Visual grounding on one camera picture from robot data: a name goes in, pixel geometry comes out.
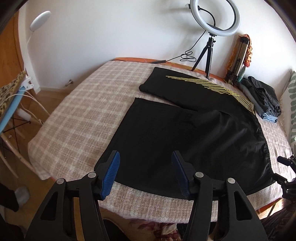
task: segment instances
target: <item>black clamp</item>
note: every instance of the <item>black clamp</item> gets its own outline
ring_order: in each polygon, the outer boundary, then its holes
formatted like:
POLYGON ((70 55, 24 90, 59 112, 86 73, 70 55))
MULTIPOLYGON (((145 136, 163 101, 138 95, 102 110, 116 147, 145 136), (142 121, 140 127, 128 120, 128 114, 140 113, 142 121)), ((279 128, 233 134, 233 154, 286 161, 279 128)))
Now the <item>black clamp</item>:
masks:
POLYGON ((25 241, 77 240, 74 197, 79 197, 85 241, 109 241, 98 200, 103 201, 110 194, 119 164, 120 155, 113 151, 95 172, 69 182, 63 178, 58 179, 35 214, 25 241))
POLYGON ((218 200, 214 240, 268 240, 253 206, 233 178, 220 181, 196 172, 191 163, 183 160, 179 151, 172 153, 172 165, 182 194, 188 200, 194 200, 183 241, 208 239, 213 200, 218 200))
MULTIPOLYGON (((277 161, 284 164, 285 166, 291 167, 296 173, 296 158, 294 157, 294 155, 292 155, 289 159, 279 156, 277 158, 277 161)), ((272 175, 272 178, 279 185, 281 185, 281 188, 283 189, 283 198, 289 199, 291 201, 296 201, 296 180, 288 182, 286 178, 276 173, 272 175)))

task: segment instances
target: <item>black trousers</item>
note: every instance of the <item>black trousers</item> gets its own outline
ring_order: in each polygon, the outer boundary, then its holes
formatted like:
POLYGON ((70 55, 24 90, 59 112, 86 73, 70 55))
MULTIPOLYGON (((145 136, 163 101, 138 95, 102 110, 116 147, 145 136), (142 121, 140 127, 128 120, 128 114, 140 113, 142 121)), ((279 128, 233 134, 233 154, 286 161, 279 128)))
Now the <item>black trousers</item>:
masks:
MULTIPOLYGON (((14 212, 19 210, 19 205, 13 190, 8 189, 0 183, 0 205, 11 209, 14 212)), ((0 241, 21 241, 24 240, 20 227, 8 224, 0 215, 0 241)))

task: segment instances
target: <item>tripod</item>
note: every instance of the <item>tripod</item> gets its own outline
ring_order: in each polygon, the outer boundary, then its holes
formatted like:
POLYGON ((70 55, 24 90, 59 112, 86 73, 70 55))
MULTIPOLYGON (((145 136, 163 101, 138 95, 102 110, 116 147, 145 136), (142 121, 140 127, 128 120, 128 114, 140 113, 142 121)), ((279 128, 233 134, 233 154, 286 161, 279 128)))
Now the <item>tripod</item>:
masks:
POLYGON ((214 34, 210 34, 209 40, 207 42, 207 45, 204 47, 204 49, 202 50, 200 56, 198 57, 197 61, 195 62, 193 68, 191 71, 194 71, 196 66, 199 64, 199 62, 201 61, 202 57, 205 55, 205 52, 207 51, 207 63, 205 66, 205 73, 206 73, 206 78, 208 79, 210 76, 210 70, 211 70, 211 63, 212 63, 212 55, 213 55, 213 46, 214 43, 216 42, 213 37, 215 37, 216 35, 214 34))

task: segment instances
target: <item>white wall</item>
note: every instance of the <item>white wall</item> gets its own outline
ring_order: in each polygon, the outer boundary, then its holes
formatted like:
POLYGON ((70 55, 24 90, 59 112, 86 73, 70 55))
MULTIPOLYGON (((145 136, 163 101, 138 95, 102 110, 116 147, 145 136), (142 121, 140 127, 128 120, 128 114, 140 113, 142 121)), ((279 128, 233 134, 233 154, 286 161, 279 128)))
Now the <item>white wall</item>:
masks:
MULTIPOLYGON (((187 3, 189 0, 29 0, 19 21, 28 29, 38 14, 52 12, 48 22, 34 33, 28 50, 40 86, 63 88, 69 79, 79 83, 116 57, 162 60, 182 54, 203 32, 185 8, 187 3)), ((253 46, 246 75, 270 84, 280 95, 290 70, 296 69, 296 44, 264 0, 236 3, 242 14, 237 34, 249 34, 253 46)), ((218 27, 232 24, 233 13, 226 1, 200 0, 199 5, 213 13, 218 27)), ((206 13, 203 16, 211 22, 206 13)), ((212 74, 224 76, 236 38, 215 38, 212 74)), ((207 40, 205 34, 194 48, 196 57, 207 40)), ((205 62, 206 56, 198 68, 204 69, 205 62)))

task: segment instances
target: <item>yellow stripe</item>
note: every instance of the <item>yellow stripe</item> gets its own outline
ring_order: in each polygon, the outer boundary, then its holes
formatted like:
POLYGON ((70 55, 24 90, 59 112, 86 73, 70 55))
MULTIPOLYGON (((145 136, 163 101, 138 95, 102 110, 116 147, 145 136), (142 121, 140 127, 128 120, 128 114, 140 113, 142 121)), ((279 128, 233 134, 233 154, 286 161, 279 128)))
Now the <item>yellow stripe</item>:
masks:
POLYGON ((252 102, 248 101, 246 98, 240 96, 237 93, 234 93, 233 91, 226 89, 220 85, 211 83, 207 80, 203 80, 203 79, 189 79, 189 78, 181 78, 181 77, 175 77, 175 76, 166 76, 168 78, 172 78, 172 79, 176 79, 176 80, 184 80, 187 82, 193 82, 196 84, 200 84, 203 85, 205 88, 212 90, 212 91, 216 91, 220 94, 228 94, 228 95, 232 95, 235 99, 237 99, 237 101, 239 103, 241 103, 247 110, 249 110, 250 112, 252 112, 253 114, 255 114, 254 112, 254 105, 252 102))

